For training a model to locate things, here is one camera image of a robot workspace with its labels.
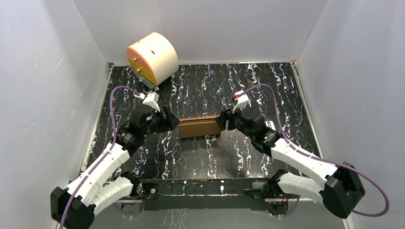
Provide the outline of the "brown cardboard box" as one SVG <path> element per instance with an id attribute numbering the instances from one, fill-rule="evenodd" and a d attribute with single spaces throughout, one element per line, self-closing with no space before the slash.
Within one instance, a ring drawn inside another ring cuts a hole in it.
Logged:
<path id="1" fill-rule="evenodd" d="M 220 135 L 222 131 L 216 121 L 218 117 L 218 115 L 214 115 L 181 119 L 180 138 Z"/>

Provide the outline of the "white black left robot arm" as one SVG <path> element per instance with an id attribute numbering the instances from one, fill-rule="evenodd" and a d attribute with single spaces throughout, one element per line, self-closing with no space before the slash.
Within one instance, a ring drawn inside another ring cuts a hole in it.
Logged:
<path id="1" fill-rule="evenodd" d="M 144 145 L 147 135 L 172 131 L 179 123 L 167 105 L 141 105 L 128 121 L 113 129 L 111 142 L 81 175 L 51 192 L 52 219 L 62 229 L 88 229 L 117 200 L 141 197 L 142 180 L 134 173 L 124 172 L 112 182 L 107 179 Z"/>

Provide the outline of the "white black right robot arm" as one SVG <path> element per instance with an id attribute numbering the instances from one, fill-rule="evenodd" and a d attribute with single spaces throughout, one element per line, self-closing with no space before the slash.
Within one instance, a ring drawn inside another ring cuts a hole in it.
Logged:
<path id="1" fill-rule="evenodd" d="M 273 159 L 299 170 L 304 176 L 278 170 L 267 183 L 247 191 L 248 195 L 298 195 L 320 202 L 333 215 L 346 219 L 365 196 L 364 187 L 353 166 L 323 162 L 314 154 L 287 143 L 281 133 L 268 127 L 264 116 L 252 109 L 228 109 L 216 119 L 221 130 L 237 129 L 247 136 L 254 148 Z"/>

